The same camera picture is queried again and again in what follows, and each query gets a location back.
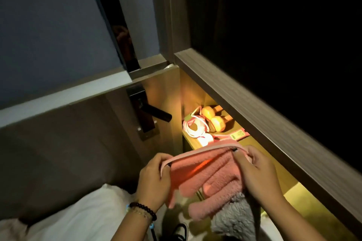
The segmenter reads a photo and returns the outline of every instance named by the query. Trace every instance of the gray wall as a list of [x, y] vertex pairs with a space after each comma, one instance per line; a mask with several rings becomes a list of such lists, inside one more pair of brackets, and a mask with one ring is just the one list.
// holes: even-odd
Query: gray wall
[[95, 0], [0, 0], [0, 33], [0, 107], [121, 66]]
[[120, 0], [138, 59], [160, 53], [153, 0]]

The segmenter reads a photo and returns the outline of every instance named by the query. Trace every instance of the gray fluffy fabric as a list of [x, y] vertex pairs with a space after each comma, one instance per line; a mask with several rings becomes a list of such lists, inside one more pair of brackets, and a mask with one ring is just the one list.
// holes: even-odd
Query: gray fluffy fabric
[[211, 230], [242, 241], [256, 241], [260, 229], [260, 205], [249, 194], [238, 193], [214, 215]]

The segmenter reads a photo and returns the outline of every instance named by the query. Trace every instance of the pink towel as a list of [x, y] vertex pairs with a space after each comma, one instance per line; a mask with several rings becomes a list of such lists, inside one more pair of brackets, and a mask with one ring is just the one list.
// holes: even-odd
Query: pink towel
[[246, 150], [238, 142], [228, 139], [164, 161], [161, 173], [167, 164], [172, 163], [168, 207], [174, 207], [175, 190], [179, 189], [184, 197], [192, 197], [202, 187], [207, 199], [189, 206], [189, 215], [194, 221], [199, 221], [214, 215], [242, 191], [242, 176], [232, 154], [233, 148], [242, 150], [247, 156]]

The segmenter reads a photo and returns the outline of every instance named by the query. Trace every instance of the black shoe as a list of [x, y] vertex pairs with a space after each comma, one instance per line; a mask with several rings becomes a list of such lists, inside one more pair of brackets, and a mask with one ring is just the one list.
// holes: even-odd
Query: black shoe
[[179, 223], [173, 230], [173, 233], [171, 235], [171, 240], [187, 241], [187, 238], [188, 238], [187, 225], [183, 224], [183, 223]]

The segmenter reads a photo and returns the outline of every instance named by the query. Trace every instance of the orange dumbbell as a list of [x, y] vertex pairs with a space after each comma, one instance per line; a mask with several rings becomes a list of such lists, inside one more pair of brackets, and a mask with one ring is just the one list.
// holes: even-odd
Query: orange dumbbell
[[205, 116], [207, 121], [210, 121], [211, 118], [213, 118], [215, 116], [215, 113], [217, 113], [218, 111], [222, 111], [222, 110], [223, 110], [223, 108], [220, 105], [216, 106], [214, 108], [207, 106], [207, 107], [203, 107], [201, 112], [202, 112], [202, 115]]
[[231, 120], [232, 120], [232, 117], [230, 115], [227, 115], [225, 117], [214, 116], [213, 118], [211, 118], [210, 121], [216, 131], [223, 131], [226, 127], [226, 123]]

